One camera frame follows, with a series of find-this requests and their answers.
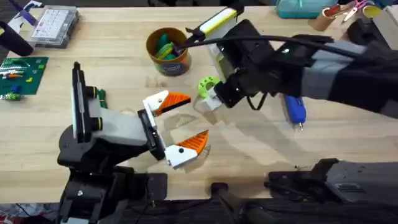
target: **cable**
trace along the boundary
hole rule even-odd
[[[139,216],[138,216],[138,218],[137,218],[137,221],[135,222],[135,224],[138,224],[139,223],[139,220],[141,220],[141,217],[142,217],[142,215],[146,212],[146,210],[148,209],[148,203],[147,203],[147,205],[144,207],[144,209],[142,209],[142,212],[139,214]]]
[[[266,211],[268,212],[275,212],[275,213],[294,213],[297,215],[310,215],[310,216],[319,216],[319,217],[327,217],[327,218],[346,218],[350,220],[356,220],[360,222],[366,222],[366,223],[380,223],[380,224],[391,224],[389,222],[380,222],[380,221],[374,221],[374,220],[369,220],[366,218],[360,218],[360,217],[352,217],[349,215],[339,215],[339,214],[333,214],[333,213],[322,213],[322,212],[308,212],[308,211],[293,211],[293,210],[278,210],[278,209],[272,209],[272,208],[265,208]]]
[[[263,94],[259,104],[257,105],[257,107],[255,108],[253,103],[251,102],[250,96],[246,96],[246,99],[248,100],[249,106],[252,110],[260,110],[262,108],[262,105],[264,104],[264,101],[266,100],[266,94]]]
[[[32,215],[30,215],[29,213],[27,213],[27,211],[24,209],[24,208],[22,208],[22,206],[21,205],[19,205],[18,203],[15,203],[28,217],[31,217]]]
[[[182,211],[185,211],[185,210],[188,210],[188,209],[190,209],[190,208],[197,207],[197,206],[200,206],[200,205],[204,205],[204,204],[209,203],[209,202],[211,202],[211,199],[208,199],[208,200],[205,200],[205,201],[202,201],[202,202],[198,202],[198,203],[195,203],[195,204],[193,204],[193,205],[186,206],[185,208],[181,208],[180,210],[177,210],[177,211],[172,211],[172,212],[167,211],[167,212],[159,212],[159,213],[143,213],[143,215],[152,215],[152,216],[157,216],[157,215],[174,215],[174,214],[176,214],[176,213],[180,213],[180,212],[182,212]],[[133,212],[140,213],[140,211],[138,211],[138,210],[136,210],[136,209],[134,209],[134,208],[130,208],[130,209],[131,209]]]
[[[269,41],[282,41],[282,42],[290,42],[293,44],[300,44],[304,45],[306,47],[311,47],[313,49],[320,49],[324,50],[327,52],[335,53],[335,54],[340,54],[343,56],[347,56],[350,58],[354,58],[357,60],[364,60],[364,62],[372,62],[375,63],[375,60],[372,60],[370,58],[363,57],[361,54],[357,54],[354,52],[350,52],[348,50],[343,50],[339,49],[336,47],[332,47],[329,45],[325,44],[319,44],[316,42],[308,41],[308,40],[303,40],[303,39],[296,39],[296,38],[291,38],[291,37],[283,37],[283,36],[276,36],[276,35],[260,35],[260,36],[242,36],[242,37],[223,37],[223,38],[215,38],[211,40],[203,40],[200,42],[194,42],[194,43],[186,43],[181,46],[178,46],[178,49],[185,49],[185,48],[190,48],[190,47],[198,47],[202,45],[208,45],[208,44],[216,44],[219,42],[228,42],[228,41],[237,41],[237,40],[269,40]]]

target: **orange component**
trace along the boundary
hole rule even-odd
[[[191,98],[187,95],[184,95],[182,93],[169,93],[166,96],[166,99],[160,105],[160,107],[157,110],[155,110],[155,114],[157,116],[161,115],[162,113],[168,112],[169,110],[172,110],[174,108],[177,108],[179,106],[182,106],[190,102]]]
[[[209,136],[209,130],[201,132],[192,138],[188,138],[187,140],[177,143],[177,146],[186,147],[189,149],[194,149],[198,155],[205,148],[207,143],[207,137]]]

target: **plastic storage box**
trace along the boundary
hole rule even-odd
[[[334,6],[338,0],[278,0],[276,11],[283,19],[313,19],[325,7]]]
[[[73,6],[45,6],[39,22],[30,35],[35,47],[66,48],[79,13]]]

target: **wooden table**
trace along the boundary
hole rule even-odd
[[[58,202],[69,175],[57,164],[57,156],[59,137],[72,122],[74,61],[81,63],[87,84],[107,91],[112,110],[136,113],[143,108],[143,98],[162,90],[195,99],[199,80],[216,75],[207,49],[190,49],[189,72],[168,78],[154,68],[145,41],[155,29],[196,27],[219,10],[81,8],[81,22],[67,49],[35,50],[33,56],[50,57],[37,94],[22,102],[0,102],[0,203]],[[250,19],[262,34],[287,36],[325,34],[339,39],[349,25],[340,26],[339,18],[325,32],[317,32],[306,19],[279,19],[274,7],[247,7],[239,18]],[[29,35],[26,27],[23,36]],[[287,122],[279,96],[268,97],[260,112],[252,111],[245,100],[231,110],[206,115],[195,110],[194,103],[185,105],[157,118],[157,123],[167,144],[209,129],[208,147],[198,160],[173,170],[145,153],[123,164],[139,172],[166,172],[167,198],[188,199],[208,198],[212,182],[227,182],[243,197],[269,197],[262,185],[268,172],[310,169],[322,158],[398,161],[397,121],[337,103],[304,100],[308,119],[303,132]]]

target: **blue object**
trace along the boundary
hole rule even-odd
[[[16,93],[18,94],[21,90],[21,86],[20,85],[12,85],[11,87],[11,93]]]
[[[303,123],[305,122],[306,112],[304,107],[304,101],[302,97],[293,97],[284,95],[286,102],[287,113],[293,124],[298,124],[303,130]]]
[[[29,12],[27,12],[22,6],[20,6],[15,0],[8,0],[14,7],[19,11],[19,14],[26,19],[32,26],[35,26],[37,20]]]
[[[283,19],[313,19],[322,9],[337,4],[338,0],[278,0],[276,11]]]

